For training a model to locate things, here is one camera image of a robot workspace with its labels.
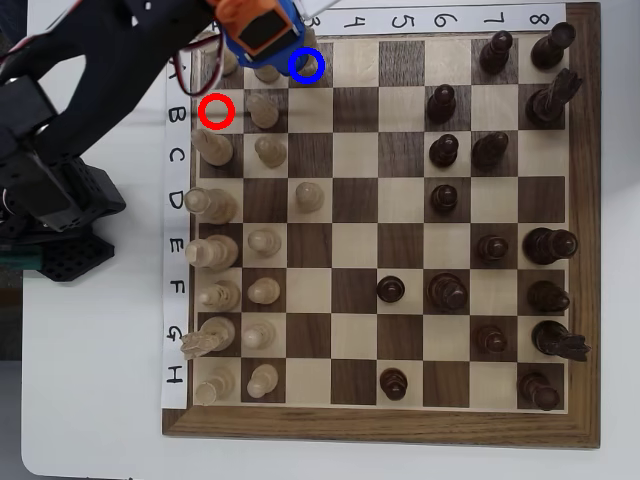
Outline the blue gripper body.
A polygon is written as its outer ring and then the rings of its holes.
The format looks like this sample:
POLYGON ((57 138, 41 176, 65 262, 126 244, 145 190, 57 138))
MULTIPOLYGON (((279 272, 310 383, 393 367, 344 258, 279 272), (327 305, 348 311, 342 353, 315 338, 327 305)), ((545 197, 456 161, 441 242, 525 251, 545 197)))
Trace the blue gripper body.
POLYGON ((242 67, 271 66, 289 76, 303 66, 305 57, 289 62, 305 37, 305 25, 293 1, 224 0, 223 34, 242 67))

